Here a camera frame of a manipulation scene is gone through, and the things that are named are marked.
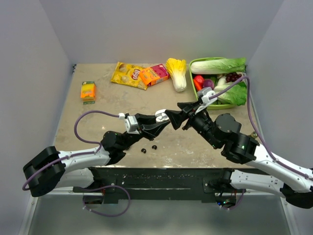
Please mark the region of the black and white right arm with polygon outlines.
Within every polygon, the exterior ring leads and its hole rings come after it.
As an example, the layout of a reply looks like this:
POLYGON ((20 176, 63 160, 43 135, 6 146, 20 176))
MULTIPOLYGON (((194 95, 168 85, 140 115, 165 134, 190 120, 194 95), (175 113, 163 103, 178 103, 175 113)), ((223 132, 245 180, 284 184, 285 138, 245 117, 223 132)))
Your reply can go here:
POLYGON ((197 112, 196 102, 178 103, 180 110, 165 110, 175 130, 192 127, 227 160, 262 171, 262 174, 224 168, 208 183, 220 192, 251 189, 284 198, 303 209, 313 207, 313 170, 295 165, 267 150, 264 144, 241 133, 241 124, 229 114, 212 120, 207 111, 197 112))

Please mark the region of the white earbud charging case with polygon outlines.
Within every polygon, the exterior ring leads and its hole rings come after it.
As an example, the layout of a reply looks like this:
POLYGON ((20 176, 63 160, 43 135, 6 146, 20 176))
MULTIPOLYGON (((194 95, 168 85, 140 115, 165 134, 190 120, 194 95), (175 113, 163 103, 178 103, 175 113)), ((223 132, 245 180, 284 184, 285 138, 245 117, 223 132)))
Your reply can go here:
POLYGON ((161 109, 155 112, 156 122, 165 122, 169 120, 165 111, 165 109, 161 109))

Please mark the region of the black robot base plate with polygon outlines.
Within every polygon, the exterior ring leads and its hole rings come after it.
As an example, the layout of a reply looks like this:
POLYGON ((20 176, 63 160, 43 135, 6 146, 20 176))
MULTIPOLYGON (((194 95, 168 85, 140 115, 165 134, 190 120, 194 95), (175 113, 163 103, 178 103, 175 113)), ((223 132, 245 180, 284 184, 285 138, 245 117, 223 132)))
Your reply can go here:
POLYGON ((241 193, 230 185, 229 168, 90 168, 93 182, 74 192, 101 193, 118 200, 195 200, 214 203, 216 195, 241 193))

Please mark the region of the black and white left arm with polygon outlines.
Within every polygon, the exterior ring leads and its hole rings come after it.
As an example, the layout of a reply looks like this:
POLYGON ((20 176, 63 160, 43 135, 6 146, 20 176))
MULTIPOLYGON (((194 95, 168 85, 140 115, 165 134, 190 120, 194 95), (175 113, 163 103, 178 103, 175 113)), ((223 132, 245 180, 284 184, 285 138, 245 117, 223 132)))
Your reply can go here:
POLYGON ((126 131, 107 131, 101 141, 85 140, 77 132, 78 122, 87 115, 82 114, 74 124, 74 134, 80 141, 95 147, 79 151, 58 151, 55 146, 46 147, 23 167, 26 182, 22 190, 30 191, 33 197, 64 187, 81 187, 96 192, 101 188, 101 180, 92 174, 90 167, 118 163, 133 144, 142 138, 154 140, 170 123, 164 110, 154 115, 104 114, 122 120, 126 131))

